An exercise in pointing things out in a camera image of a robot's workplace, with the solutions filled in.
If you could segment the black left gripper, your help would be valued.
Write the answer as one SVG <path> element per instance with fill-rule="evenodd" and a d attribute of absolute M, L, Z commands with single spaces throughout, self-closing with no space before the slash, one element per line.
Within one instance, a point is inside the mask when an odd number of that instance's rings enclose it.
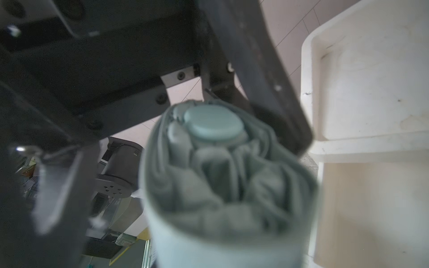
<path fill-rule="evenodd" d="M 160 116 L 210 38 L 197 1 L 2 1 L 2 137 L 98 141 Z"/>

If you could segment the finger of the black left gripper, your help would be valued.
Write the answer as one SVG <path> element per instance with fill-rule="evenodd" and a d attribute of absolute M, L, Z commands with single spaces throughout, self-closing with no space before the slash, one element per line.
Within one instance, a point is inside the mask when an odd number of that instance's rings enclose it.
<path fill-rule="evenodd" d="M 11 153 L 40 166 L 34 206 Z M 98 138 L 45 92 L 1 84 L 1 266 L 74 268 L 85 245 Z"/>
<path fill-rule="evenodd" d="M 303 155 L 312 131 L 278 57 L 258 1 L 198 1 L 197 36 L 205 99 L 237 106 Z"/>

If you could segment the white drawer cabinet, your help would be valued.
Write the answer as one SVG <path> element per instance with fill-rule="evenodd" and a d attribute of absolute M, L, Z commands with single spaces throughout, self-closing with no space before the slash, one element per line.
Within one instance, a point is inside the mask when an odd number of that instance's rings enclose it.
<path fill-rule="evenodd" d="M 360 1 L 302 46 L 316 162 L 429 158 L 429 3 Z"/>

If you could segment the mint green umbrella black band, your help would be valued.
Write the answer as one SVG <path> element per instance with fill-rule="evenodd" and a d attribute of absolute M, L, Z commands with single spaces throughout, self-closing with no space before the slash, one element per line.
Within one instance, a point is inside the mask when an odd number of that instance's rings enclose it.
<path fill-rule="evenodd" d="M 140 162 L 159 268 L 300 268 L 316 178 L 259 119 L 220 100 L 169 107 Z"/>

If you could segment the white top drawer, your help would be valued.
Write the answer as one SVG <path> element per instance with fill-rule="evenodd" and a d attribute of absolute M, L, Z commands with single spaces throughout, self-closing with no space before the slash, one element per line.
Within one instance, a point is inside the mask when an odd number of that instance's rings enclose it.
<path fill-rule="evenodd" d="M 428 267 L 428 163 L 321 163 L 318 178 L 315 266 Z"/>

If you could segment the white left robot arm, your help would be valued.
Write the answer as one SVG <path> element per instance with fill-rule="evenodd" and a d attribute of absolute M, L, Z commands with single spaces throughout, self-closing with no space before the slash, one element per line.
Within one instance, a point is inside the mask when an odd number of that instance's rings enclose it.
<path fill-rule="evenodd" d="M 158 268 L 298 268 L 312 131 L 258 1 L 1 2 L 1 266 L 110 257 L 142 192 Z"/>

